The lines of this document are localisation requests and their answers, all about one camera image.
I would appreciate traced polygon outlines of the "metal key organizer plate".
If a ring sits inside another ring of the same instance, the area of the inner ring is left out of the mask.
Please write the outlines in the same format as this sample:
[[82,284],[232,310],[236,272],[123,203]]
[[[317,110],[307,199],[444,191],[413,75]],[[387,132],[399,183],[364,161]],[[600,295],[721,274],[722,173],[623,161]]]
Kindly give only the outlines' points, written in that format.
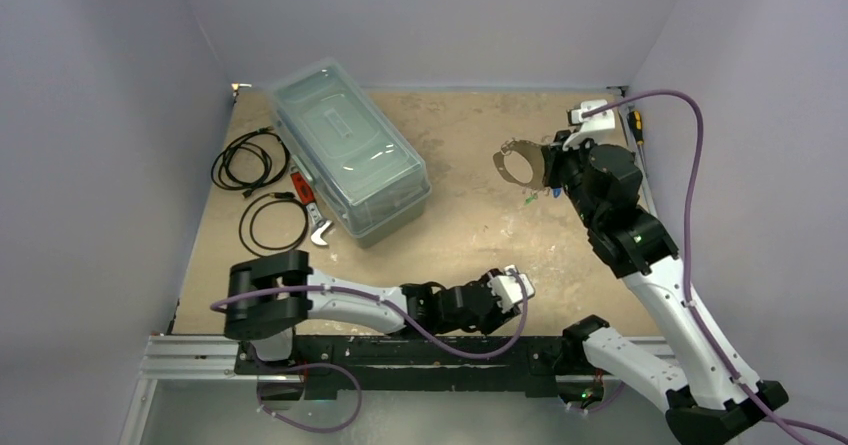
[[541,144],[511,139],[494,152],[492,162],[500,177],[514,185],[529,190],[544,187],[544,147]]

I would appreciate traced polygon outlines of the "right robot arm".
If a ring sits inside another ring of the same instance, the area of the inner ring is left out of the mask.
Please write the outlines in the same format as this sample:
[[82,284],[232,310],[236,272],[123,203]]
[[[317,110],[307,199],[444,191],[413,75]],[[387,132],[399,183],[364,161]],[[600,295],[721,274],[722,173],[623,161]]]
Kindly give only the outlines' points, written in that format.
[[725,444],[789,401],[729,345],[684,281],[685,261],[663,224],[639,203],[642,173],[629,150],[569,131],[542,148],[543,183],[561,189],[594,253],[649,312],[677,362],[631,343],[592,315],[563,331],[561,357],[576,372],[610,372],[651,402],[681,444]]

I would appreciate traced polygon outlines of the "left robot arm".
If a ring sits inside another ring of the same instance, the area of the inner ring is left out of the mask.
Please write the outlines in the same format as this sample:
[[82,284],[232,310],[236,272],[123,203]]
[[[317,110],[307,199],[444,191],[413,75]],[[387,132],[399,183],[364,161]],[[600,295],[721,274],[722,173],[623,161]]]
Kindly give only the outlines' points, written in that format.
[[249,343],[264,366],[284,374],[297,364],[295,328],[307,320],[422,337],[459,357],[490,359],[505,350],[467,353],[441,337],[454,331],[489,335],[523,318],[534,295],[532,281],[514,266],[454,287],[436,282],[374,287],[329,275],[310,266],[308,253],[290,251],[232,266],[227,296],[210,308],[224,315],[227,338]]

